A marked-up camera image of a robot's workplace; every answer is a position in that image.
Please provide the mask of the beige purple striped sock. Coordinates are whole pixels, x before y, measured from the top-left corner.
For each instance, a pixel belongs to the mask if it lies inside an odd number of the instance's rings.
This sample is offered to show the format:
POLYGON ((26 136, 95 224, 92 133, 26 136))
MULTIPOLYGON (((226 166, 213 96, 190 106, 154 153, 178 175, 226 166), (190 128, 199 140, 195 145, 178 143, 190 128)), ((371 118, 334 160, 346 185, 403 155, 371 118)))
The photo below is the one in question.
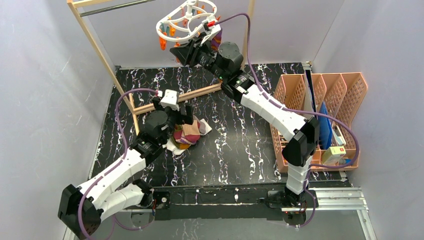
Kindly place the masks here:
POLYGON ((177 140, 181 144, 194 145, 200 139, 200 123, 197 120, 193 124, 181 125, 181 135, 177 140))

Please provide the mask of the white fluffy sock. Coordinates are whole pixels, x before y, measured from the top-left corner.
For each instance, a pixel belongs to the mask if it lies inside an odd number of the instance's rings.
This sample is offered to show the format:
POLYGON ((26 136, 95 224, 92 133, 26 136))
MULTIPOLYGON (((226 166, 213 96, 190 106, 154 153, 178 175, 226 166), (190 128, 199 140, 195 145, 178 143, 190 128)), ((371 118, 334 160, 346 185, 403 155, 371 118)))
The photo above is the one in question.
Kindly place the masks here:
POLYGON ((195 145, 201 136, 212 130, 204 118, 193 116, 193 124, 177 124, 166 143, 166 149, 174 155, 181 155, 189 147, 195 145))

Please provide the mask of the olive striped sock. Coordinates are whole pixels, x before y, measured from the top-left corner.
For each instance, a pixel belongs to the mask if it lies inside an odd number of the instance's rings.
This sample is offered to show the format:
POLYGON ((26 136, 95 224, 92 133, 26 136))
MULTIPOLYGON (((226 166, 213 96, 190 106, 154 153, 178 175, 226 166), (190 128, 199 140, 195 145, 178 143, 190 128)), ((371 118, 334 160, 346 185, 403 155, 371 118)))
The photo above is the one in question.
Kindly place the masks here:
POLYGON ((199 127, 194 123, 192 125, 176 125, 173 132, 173 142, 180 150, 186 150, 195 145, 200 139, 199 127))

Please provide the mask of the maroon yellow striped sock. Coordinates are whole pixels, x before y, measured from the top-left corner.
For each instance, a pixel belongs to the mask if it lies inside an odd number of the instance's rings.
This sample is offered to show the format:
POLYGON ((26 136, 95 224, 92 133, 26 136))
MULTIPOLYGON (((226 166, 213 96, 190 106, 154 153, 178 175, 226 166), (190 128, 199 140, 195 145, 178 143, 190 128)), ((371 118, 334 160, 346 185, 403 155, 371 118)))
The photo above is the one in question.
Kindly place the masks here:
POLYGON ((211 40, 211 49, 214 52, 217 52, 219 50, 219 47, 222 42, 222 33, 223 33, 223 30, 221 29, 211 40))

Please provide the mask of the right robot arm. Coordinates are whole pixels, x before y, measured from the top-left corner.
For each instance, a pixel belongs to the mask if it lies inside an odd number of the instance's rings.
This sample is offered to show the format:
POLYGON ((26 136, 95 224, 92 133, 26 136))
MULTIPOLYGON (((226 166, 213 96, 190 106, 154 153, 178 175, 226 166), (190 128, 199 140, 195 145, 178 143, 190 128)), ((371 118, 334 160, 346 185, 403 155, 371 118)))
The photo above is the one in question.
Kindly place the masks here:
POLYGON ((222 91, 230 98, 260 115, 288 142, 281 151, 288 162, 286 189, 296 195, 305 191, 308 171, 319 140, 319 121, 305 118, 265 92, 252 75, 242 70, 243 55, 233 42, 223 42, 217 51, 199 37, 170 48, 183 66, 202 66, 221 80, 222 91))

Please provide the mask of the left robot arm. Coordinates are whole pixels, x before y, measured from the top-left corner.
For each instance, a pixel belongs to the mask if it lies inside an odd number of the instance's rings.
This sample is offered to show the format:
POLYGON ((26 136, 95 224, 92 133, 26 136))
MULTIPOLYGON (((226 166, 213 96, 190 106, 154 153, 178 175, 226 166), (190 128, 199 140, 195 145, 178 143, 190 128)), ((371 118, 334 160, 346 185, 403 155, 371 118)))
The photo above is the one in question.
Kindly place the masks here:
POLYGON ((90 239, 102 221, 125 208, 152 206, 154 190, 145 181, 135 180, 123 189, 119 187, 164 153, 176 125, 194 121, 189 103, 180 105, 155 96, 153 106, 143 128, 115 162, 79 186, 70 184, 63 189, 58 218, 80 240, 90 239))

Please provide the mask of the white plastic clip hanger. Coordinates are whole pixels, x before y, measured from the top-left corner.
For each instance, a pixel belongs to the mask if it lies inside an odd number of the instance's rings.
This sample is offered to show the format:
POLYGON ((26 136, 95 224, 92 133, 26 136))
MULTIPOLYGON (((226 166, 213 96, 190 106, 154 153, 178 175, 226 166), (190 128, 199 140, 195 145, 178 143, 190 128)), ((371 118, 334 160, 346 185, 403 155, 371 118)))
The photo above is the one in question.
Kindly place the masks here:
POLYGON ((199 37, 205 31, 202 21, 218 22, 217 12, 217 6, 210 0, 184 1, 156 24, 161 49, 164 50, 168 42, 179 45, 199 37))

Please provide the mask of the metal hanging rod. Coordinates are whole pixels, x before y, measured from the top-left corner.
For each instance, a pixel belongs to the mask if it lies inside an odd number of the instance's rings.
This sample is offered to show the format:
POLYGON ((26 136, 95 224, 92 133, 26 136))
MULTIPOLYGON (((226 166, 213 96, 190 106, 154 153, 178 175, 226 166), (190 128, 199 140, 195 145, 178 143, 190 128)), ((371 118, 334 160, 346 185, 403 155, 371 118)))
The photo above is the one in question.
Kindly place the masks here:
POLYGON ((137 0, 137 1, 129 2, 129 3, 123 3, 123 4, 118 4, 118 5, 114 5, 114 6, 109 6, 109 7, 104 7, 104 8, 100 8, 100 9, 96 9, 96 10, 83 12, 83 13, 80 13, 79 16, 80 17, 86 17, 86 16, 90 16, 90 15, 95 15, 95 14, 100 14, 100 13, 118 10, 118 9, 122 9, 122 8, 132 7, 132 6, 135 6, 135 5, 140 5, 140 4, 149 3, 149 2, 153 2, 153 1, 154 0, 137 0))

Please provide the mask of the white board in organizer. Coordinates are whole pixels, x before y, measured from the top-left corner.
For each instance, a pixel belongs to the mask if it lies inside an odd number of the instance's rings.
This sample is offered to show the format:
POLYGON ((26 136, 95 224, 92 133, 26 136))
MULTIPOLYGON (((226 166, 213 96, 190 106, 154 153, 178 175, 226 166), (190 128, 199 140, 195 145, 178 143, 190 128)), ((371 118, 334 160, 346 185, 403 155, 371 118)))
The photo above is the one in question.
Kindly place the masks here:
POLYGON ((304 68, 303 79, 304 79, 304 85, 305 85, 303 110, 316 113, 317 109, 316 109, 314 87, 312 83, 311 67, 304 68))

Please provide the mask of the blue folder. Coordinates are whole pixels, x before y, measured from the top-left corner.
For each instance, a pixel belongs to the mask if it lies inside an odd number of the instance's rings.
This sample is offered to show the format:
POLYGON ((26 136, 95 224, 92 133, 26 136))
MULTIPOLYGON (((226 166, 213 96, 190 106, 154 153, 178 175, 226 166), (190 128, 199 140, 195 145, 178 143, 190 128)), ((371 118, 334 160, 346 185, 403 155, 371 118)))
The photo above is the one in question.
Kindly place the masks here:
POLYGON ((332 145, 333 130, 331 120, 324 116, 318 116, 319 140, 321 150, 327 150, 332 145))

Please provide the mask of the small yellow white box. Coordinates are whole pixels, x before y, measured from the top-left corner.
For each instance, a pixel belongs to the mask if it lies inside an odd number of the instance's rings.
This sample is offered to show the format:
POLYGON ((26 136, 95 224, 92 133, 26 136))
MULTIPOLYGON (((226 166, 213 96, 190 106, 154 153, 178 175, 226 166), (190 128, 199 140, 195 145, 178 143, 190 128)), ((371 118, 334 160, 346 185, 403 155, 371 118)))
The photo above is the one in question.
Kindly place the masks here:
POLYGON ((344 146, 330 146, 321 155, 321 164, 326 166, 336 166, 345 155, 346 149, 344 146))

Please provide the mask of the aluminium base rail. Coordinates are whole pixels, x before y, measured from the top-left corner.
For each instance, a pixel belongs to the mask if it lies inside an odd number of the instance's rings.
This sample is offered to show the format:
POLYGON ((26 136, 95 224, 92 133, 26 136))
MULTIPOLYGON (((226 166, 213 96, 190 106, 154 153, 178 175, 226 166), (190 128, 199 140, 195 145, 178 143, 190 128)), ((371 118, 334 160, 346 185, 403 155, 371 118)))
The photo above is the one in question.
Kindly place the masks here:
POLYGON ((95 196, 91 190, 83 205, 83 214, 106 217, 125 209, 167 210, 183 207, 259 207, 284 211, 367 210, 360 188, 312 187, 300 195, 289 193, 282 184, 248 184, 230 186, 162 186, 141 187, 136 184, 95 196))

